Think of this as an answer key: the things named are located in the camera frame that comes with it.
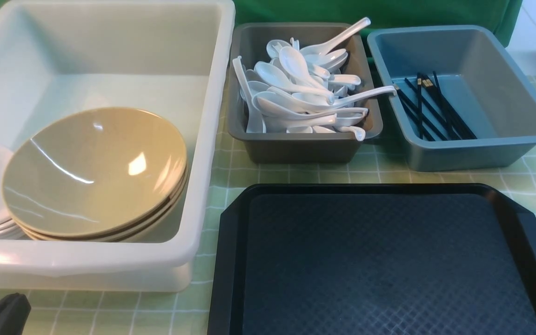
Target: tray rim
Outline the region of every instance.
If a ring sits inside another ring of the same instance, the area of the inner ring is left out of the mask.
[[[529,301],[536,313],[536,296],[531,295],[531,286],[536,288],[536,217],[527,208],[513,201],[497,189],[480,183],[465,184],[255,184],[246,188],[221,214],[221,226],[217,243],[214,270],[214,284],[208,316],[208,335],[229,335],[242,332],[244,287],[245,287],[245,246],[240,239],[247,235],[247,224],[241,224],[239,216],[249,215],[249,205],[255,197],[264,194],[474,194],[488,200],[498,210],[509,210],[508,218],[515,222],[517,229],[506,231],[501,220],[500,228],[504,236],[521,234],[527,245],[516,248],[506,238],[510,253],[522,253],[533,261],[533,269],[515,261],[515,266],[527,291]]]

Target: black serving tray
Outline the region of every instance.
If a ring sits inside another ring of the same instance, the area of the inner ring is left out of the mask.
[[[536,218],[482,184],[255,185],[209,335],[536,335]]]

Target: bowl rim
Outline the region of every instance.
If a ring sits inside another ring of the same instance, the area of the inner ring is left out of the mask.
[[[179,142],[176,143],[172,147],[179,147],[179,151],[183,151],[183,153],[184,153],[183,158],[185,159],[185,164],[183,164],[183,166],[180,168],[180,170],[178,170],[176,172],[176,173],[178,173],[180,175],[180,178],[176,178],[175,183],[170,188],[168,188],[167,191],[165,191],[165,193],[162,195],[161,199],[155,205],[151,206],[151,208],[149,208],[146,212],[143,212],[140,215],[138,215],[138,216],[136,216],[136,217],[134,217],[132,219],[122,220],[123,222],[117,222],[117,223],[114,223],[113,225],[105,225],[104,229],[98,229],[96,232],[89,231],[89,233],[84,233],[84,232],[78,232],[78,231],[75,230],[75,231],[72,231],[72,232],[66,231],[64,233],[60,233],[59,231],[56,232],[54,230],[51,230],[51,227],[57,227],[57,225],[47,225],[46,227],[35,227],[34,225],[30,224],[29,222],[26,222],[25,220],[21,219],[20,216],[14,211],[14,209],[8,203],[8,200],[6,199],[6,192],[5,192],[6,178],[7,178],[9,169],[13,167],[12,163],[13,163],[14,159],[19,156],[19,154],[23,151],[24,148],[26,148],[27,146],[30,145],[32,140],[34,140],[37,136],[39,136],[40,134],[42,134],[46,130],[51,129],[52,127],[55,127],[55,126],[57,126],[57,125],[59,125],[61,123],[64,123],[65,121],[70,120],[70,119],[75,119],[77,117],[82,117],[82,116],[87,115],[87,114],[96,114],[96,113],[99,113],[99,112],[108,112],[108,111],[117,111],[119,113],[127,112],[127,113],[136,113],[136,114],[145,114],[147,116],[152,116],[152,117],[155,117],[156,119],[158,119],[160,121],[163,121],[163,123],[165,125],[167,125],[169,128],[172,128],[172,131],[174,131],[176,134],[179,135],[178,136]],[[183,139],[183,135],[181,135],[181,132],[179,132],[179,129],[177,129],[177,127],[175,125],[173,125],[173,123],[171,123],[171,121],[169,121],[167,119],[164,119],[161,116],[158,116],[158,115],[156,115],[156,114],[154,114],[152,112],[149,112],[147,110],[143,110],[143,109],[140,109],[140,108],[133,108],[133,107],[115,106],[115,107],[92,108],[92,109],[89,109],[89,110],[80,111],[78,113],[73,113],[73,114],[70,114],[70,115],[68,115],[66,117],[63,117],[61,119],[58,119],[57,121],[54,121],[53,123],[51,123],[51,124],[47,125],[46,127],[42,128],[36,134],[30,136],[30,138],[28,138],[25,142],[23,142],[23,144],[21,144],[21,146],[18,148],[18,150],[16,150],[15,153],[13,153],[13,155],[11,156],[11,159],[9,159],[8,165],[6,166],[6,169],[4,170],[4,173],[3,173],[3,176],[2,176],[2,179],[1,179],[0,192],[2,194],[4,204],[6,206],[6,210],[7,210],[6,212],[9,213],[9,216],[11,216],[11,218],[17,223],[17,225],[19,225],[21,227],[24,227],[24,228],[28,228],[28,229],[30,229],[30,231],[34,231],[36,233],[43,234],[43,235],[60,236],[60,237],[83,237],[85,235],[110,234],[113,231],[117,231],[117,230],[123,229],[123,228],[125,228],[127,226],[131,226],[131,225],[134,224],[134,222],[137,222],[141,217],[146,216],[146,215],[150,214],[151,212],[155,212],[156,210],[159,209],[159,207],[161,207],[165,203],[166,198],[168,198],[168,196],[170,196],[172,193],[174,193],[175,191],[178,190],[178,187],[181,184],[181,181],[183,180],[184,175],[187,174],[187,171],[188,171],[188,169],[187,169],[187,155],[188,155],[187,154],[187,145],[185,144],[185,140]]]

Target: black chopsticks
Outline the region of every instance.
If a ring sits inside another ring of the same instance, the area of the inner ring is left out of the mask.
[[[475,134],[470,130],[468,125],[456,112],[456,109],[449,103],[446,97],[444,97],[440,81],[438,80],[438,75],[436,72],[433,72],[435,84],[426,74],[417,74],[416,87],[413,83],[404,78],[404,82],[408,87],[413,91],[417,97],[417,102],[411,101],[411,99],[397,86],[396,91],[398,92],[398,97],[402,103],[402,108],[407,114],[409,119],[417,127],[417,135],[419,138],[425,138],[428,141],[435,141],[431,133],[426,129],[425,126],[429,128],[431,132],[436,134],[438,138],[442,141],[451,141],[451,140],[474,140],[477,139]],[[429,95],[431,101],[433,101],[437,106],[438,110],[428,101],[426,94]],[[429,111],[429,114],[434,117],[436,121],[441,125],[442,129],[438,129],[432,121],[430,121],[427,116],[423,114],[423,106]]]

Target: plastic container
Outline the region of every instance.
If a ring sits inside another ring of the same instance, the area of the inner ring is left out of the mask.
[[[296,38],[305,45],[326,42],[340,34],[349,25],[344,23],[249,23],[238,26],[233,32],[231,59],[241,56],[246,68],[253,68],[258,61],[270,61],[266,54],[266,43],[270,40]],[[369,72],[361,37],[356,34],[336,49],[344,47],[349,58],[341,70],[344,74],[355,74],[362,80],[357,91],[374,88]],[[251,161],[256,163],[347,163],[351,161],[361,142],[351,133],[339,134],[248,134],[247,107],[239,95],[239,83],[235,71],[229,71],[229,95],[227,122],[229,133],[245,144]],[[382,116],[376,99],[355,104],[369,108],[363,125],[366,139],[378,136],[383,127]]]
[[[145,242],[0,240],[0,288],[189,284],[234,17],[230,0],[22,0],[0,9],[0,144],[15,150],[81,110],[135,107],[179,128],[191,168],[181,204]]]
[[[421,140],[400,98],[390,96],[411,169],[507,166],[536,145],[536,90],[487,29],[386,29],[370,34],[368,45],[384,85],[397,83],[410,92],[404,78],[415,78],[417,72],[432,77],[436,71],[442,93],[477,136],[476,140]]]

